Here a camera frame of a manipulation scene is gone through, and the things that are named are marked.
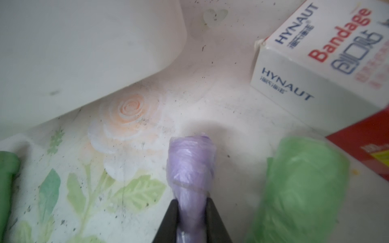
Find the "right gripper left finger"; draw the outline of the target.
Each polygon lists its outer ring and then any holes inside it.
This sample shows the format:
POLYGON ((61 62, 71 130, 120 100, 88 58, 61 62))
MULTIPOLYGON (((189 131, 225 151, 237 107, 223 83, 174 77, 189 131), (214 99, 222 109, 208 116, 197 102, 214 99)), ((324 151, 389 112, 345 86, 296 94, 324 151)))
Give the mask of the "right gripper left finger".
POLYGON ((173 199, 166 211, 152 243, 176 243, 179 224, 179 203, 173 199))

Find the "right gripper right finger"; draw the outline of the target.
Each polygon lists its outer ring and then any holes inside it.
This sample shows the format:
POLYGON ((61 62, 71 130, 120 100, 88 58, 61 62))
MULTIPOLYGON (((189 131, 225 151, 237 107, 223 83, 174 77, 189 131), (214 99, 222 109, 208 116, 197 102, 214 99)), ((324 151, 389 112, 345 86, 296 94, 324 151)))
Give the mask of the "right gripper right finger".
POLYGON ((208 197, 205 207, 207 243, 232 243, 214 201, 208 197))

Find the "purple roll top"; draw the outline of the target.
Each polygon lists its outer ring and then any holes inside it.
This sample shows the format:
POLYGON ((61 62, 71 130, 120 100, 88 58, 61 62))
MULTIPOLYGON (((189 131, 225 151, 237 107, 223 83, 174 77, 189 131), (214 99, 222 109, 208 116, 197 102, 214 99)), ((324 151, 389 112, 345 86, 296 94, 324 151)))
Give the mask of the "purple roll top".
POLYGON ((216 146, 205 136, 173 137, 167 181, 178 200, 178 243, 205 243, 205 208, 214 178, 216 146))

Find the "white plastic drawer unit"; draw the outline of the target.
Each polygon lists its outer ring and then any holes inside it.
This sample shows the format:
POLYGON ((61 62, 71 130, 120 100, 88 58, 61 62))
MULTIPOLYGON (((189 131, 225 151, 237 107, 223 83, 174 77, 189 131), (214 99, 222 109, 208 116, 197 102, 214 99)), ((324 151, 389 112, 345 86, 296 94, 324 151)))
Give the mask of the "white plastic drawer unit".
POLYGON ((1 1, 1 139, 168 67, 179 1, 1 1))

